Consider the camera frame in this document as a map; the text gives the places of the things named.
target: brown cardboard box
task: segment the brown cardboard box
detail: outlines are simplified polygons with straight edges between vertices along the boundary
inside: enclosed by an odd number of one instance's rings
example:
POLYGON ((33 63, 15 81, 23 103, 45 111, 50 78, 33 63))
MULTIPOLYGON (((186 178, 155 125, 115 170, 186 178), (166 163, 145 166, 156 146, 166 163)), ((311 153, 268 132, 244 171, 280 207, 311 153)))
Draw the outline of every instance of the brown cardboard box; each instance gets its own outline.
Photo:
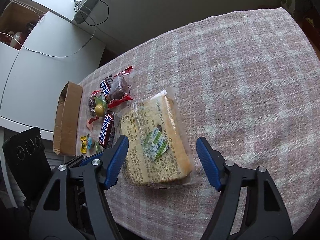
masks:
POLYGON ((76 155, 76 136, 83 88, 68 82, 59 97, 53 133, 55 154, 76 155))

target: table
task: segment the table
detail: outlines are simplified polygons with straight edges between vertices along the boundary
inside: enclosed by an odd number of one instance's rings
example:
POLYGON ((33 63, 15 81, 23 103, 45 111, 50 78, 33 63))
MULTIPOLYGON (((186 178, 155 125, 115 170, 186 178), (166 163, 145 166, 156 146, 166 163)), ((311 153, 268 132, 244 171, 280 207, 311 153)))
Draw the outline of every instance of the table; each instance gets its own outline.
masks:
MULTIPOLYGON (((320 63, 302 30, 282 8, 233 12, 164 33, 86 77, 79 113, 88 133, 86 103, 100 81, 129 65, 133 96, 171 86, 203 179, 188 187, 135 187, 122 174, 106 192, 117 223, 145 239, 200 239, 219 193, 196 155, 196 139, 239 166, 265 166, 284 200, 293 230, 320 196, 320 63)), ((92 132, 97 137, 100 125, 92 132)), ((232 232, 244 210, 241 192, 232 232)))

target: metal bolt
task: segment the metal bolt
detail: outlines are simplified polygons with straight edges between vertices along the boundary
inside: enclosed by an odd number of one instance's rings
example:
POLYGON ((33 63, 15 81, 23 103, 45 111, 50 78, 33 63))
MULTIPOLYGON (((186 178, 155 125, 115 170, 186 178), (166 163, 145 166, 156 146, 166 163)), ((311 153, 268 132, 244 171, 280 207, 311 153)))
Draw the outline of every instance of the metal bolt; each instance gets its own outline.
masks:
POLYGON ((233 162, 233 161, 228 161, 228 160, 226 160, 226 165, 227 166, 233 166, 235 163, 233 162))
POLYGON ((258 170, 261 171, 261 172, 266 172, 267 171, 267 169, 265 167, 263 167, 263 166, 259 166, 258 170))
POLYGON ((94 159, 94 160, 91 162, 91 164, 94 165, 94 166, 96 166, 96 165, 99 165, 100 162, 101 162, 101 161, 100 161, 99 159, 94 159))
POLYGON ((66 165, 61 164, 61 165, 59 166, 58 170, 59 170, 59 171, 64 171, 66 168, 67 168, 66 165))

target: plaid tablecloth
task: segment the plaid tablecloth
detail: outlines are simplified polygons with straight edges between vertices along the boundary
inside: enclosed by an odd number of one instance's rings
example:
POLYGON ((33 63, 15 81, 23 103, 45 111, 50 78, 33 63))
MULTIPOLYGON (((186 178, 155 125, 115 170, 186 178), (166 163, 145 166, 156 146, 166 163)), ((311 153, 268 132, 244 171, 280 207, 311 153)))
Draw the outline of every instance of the plaid tablecloth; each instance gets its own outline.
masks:
MULTIPOLYGON (((86 77, 78 122, 88 133, 88 95, 100 81, 135 68, 133 96, 168 86, 175 97, 196 168, 203 179, 188 187, 158 190, 127 184, 122 174, 106 192, 117 223, 145 239, 200 239, 219 193, 196 155, 196 139, 239 166, 265 166, 296 231, 320 196, 320 64, 308 39, 282 8, 233 12, 156 37, 86 77)), ((96 124, 93 136, 98 137, 96 124)), ((244 209, 242 191, 232 232, 244 209)))

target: gray wall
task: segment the gray wall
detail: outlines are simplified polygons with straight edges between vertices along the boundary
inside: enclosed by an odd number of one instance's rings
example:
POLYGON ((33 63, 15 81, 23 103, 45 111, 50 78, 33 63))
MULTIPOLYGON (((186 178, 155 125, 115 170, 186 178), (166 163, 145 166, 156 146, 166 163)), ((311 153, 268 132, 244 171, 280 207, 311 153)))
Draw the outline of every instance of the gray wall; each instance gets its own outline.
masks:
MULTIPOLYGON (((108 36, 95 36, 111 50, 121 53, 169 30, 213 15, 237 10, 279 7, 280 0, 103 0, 109 4, 109 19, 99 25, 108 36)), ((101 2, 91 14, 97 23, 106 18, 101 2)), ((81 26, 92 33, 94 27, 81 26)))

